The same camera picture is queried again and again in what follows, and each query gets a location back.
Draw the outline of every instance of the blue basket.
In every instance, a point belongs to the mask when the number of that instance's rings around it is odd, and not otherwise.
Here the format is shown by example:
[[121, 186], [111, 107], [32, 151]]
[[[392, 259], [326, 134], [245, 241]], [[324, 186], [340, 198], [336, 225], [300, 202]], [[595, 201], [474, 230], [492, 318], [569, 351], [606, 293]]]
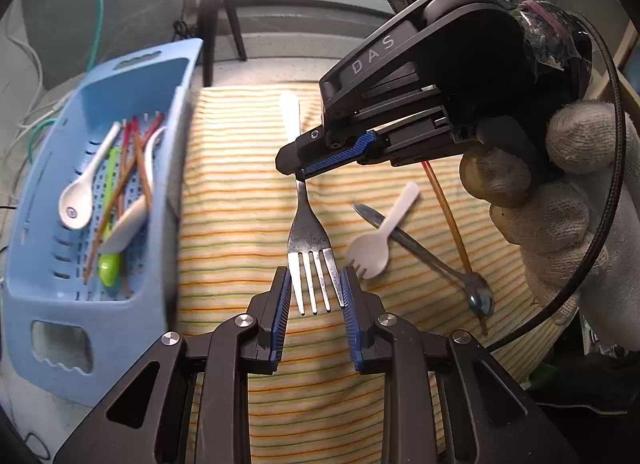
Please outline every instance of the blue basket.
[[[201, 44], [199, 39], [166, 44], [95, 67], [63, 108], [25, 183], [6, 261], [6, 342], [18, 374], [57, 396], [94, 406], [166, 330], [177, 292], [182, 165], [193, 108], [189, 87]], [[60, 193], [82, 173], [114, 121], [137, 115], [144, 131], [156, 111], [165, 114], [167, 129], [154, 157], [148, 230], [141, 230], [124, 252], [129, 291], [121, 279], [104, 288], [95, 267], [84, 285], [82, 269], [102, 214], [106, 160], [94, 179], [94, 212], [87, 227], [72, 231], [62, 224]], [[122, 133], [114, 145], [121, 141]], [[127, 205], [140, 195], [137, 175], [125, 195]], [[80, 333], [90, 367], [37, 356], [34, 322], [52, 327], [50, 333]], [[65, 337], [53, 339], [53, 346]]]

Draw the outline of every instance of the tripod leg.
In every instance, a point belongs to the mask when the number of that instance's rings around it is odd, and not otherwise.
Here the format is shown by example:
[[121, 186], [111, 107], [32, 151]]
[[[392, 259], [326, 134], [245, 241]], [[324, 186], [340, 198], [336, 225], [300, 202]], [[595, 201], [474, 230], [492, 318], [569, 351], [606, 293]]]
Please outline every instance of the tripod leg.
[[234, 35], [236, 48], [241, 61], [246, 61], [246, 51], [244, 50], [244, 42], [242, 41], [242, 33], [240, 32], [240, 22], [238, 21], [238, 13], [236, 12], [236, 0], [222, 0], [225, 3], [226, 17], [229, 20], [231, 33]]
[[213, 84], [213, 61], [216, 48], [216, 30], [218, 28], [218, 9], [220, 0], [200, 0], [198, 11], [198, 34], [202, 44], [202, 85]]

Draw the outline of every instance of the knit glove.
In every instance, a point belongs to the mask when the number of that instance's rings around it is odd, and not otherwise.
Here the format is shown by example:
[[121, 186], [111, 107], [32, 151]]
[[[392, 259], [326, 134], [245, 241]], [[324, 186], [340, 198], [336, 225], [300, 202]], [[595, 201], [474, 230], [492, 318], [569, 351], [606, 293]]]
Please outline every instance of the knit glove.
[[[531, 186], [527, 165], [480, 145], [462, 158], [466, 191], [491, 203], [504, 238], [520, 246], [529, 289], [542, 305], [569, 280], [595, 232], [609, 191], [615, 145], [614, 110], [579, 102], [560, 110], [546, 133], [550, 159], [564, 172]], [[606, 244], [578, 291], [553, 316], [568, 323], [577, 305], [600, 339], [640, 349], [640, 140], [626, 118], [624, 185]]]

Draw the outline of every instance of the striped tablecloth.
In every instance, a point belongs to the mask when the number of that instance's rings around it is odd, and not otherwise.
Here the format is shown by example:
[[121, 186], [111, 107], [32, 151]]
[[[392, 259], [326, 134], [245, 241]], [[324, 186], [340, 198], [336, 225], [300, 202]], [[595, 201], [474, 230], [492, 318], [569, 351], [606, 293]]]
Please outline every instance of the striped tablecloth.
[[[296, 190], [292, 177], [281, 175], [274, 167], [278, 148], [287, 142], [278, 105], [283, 90], [292, 90], [300, 98], [302, 129], [317, 126], [321, 99], [316, 84], [206, 88], [200, 94], [184, 168], [180, 229], [178, 314], [181, 331], [187, 335], [210, 331], [244, 311], [251, 296], [269, 289], [275, 268], [287, 264]], [[482, 338], [462, 290], [395, 243], [383, 275], [365, 281], [363, 288], [377, 293], [388, 311], [421, 330], [448, 334], [465, 328], [488, 343], [532, 317], [539, 307], [527, 288], [518, 248], [494, 228], [487, 203], [469, 196], [460, 185], [459, 162], [460, 158], [449, 158], [432, 165], [471, 264], [494, 291], [495, 314], [487, 322], [488, 338]], [[329, 234], [338, 267], [344, 264], [351, 238], [371, 230], [351, 203], [366, 203], [386, 214], [408, 180], [420, 185], [422, 197], [402, 227], [441, 259], [463, 270], [420, 165], [391, 168], [388, 164], [348, 165], [307, 181], [309, 200]], [[310, 309], [308, 295], [305, 308]], [[331, 313], [300, 317], [292, 306], [277, 373], [250, 376], [254, 464], [380, 460], [383, 377], [355, 373], [335, 294], [332, 308]], [[560, 327], [546, 322], [498, 351], [497, 359], [522, 380], [560, 333]], [[442, 442], [434, 381], [431, 391]], [[192, 437], [196, 415], [194, 406]]]

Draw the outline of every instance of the green utensil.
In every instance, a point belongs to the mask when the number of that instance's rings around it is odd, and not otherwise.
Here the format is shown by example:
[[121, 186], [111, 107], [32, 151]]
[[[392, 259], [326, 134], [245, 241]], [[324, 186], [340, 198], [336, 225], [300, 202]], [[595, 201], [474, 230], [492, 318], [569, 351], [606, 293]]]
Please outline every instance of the green utensil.
[[[120, 155], [120, 148], [111, 148], [109, 150], [109, 159], [107, 160], [107, 178], [106, 187], [102, 195], [102, 207], [107, 205], [111, 200], [113, 193], [114, 171], [116, 170], [116, 161]], [[111, 234], [111, 221], [107, 223], [102, 234], [102, 239], [106, 240]], [[105, 287], [113, 287], [120, 274], [120, 253], [101, 254], [98, 257], [98, 277]]]

